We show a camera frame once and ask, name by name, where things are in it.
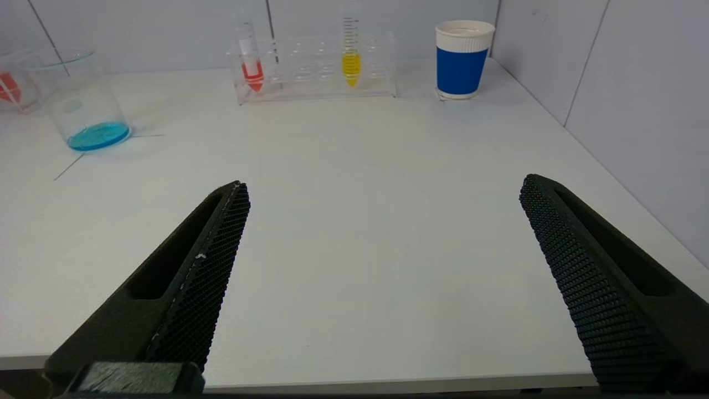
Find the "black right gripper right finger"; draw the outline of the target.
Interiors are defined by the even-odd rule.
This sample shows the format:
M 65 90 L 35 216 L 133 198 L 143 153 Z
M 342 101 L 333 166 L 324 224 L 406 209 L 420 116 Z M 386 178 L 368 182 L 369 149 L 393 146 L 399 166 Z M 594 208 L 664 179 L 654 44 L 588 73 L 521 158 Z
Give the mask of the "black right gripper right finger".
M 707 301 L 559 182 L 519 196 L 601 391 L 707 391 Z

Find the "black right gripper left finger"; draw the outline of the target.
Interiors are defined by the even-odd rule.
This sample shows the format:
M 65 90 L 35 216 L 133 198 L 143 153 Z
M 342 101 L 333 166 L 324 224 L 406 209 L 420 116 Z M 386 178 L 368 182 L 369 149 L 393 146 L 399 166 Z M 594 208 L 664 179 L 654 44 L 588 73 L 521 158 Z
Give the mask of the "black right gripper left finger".
M 49 381 L 66 385 L 94 362 L 203 371 L 250 208 L 243 182 L 211 192 L 50 355 Z

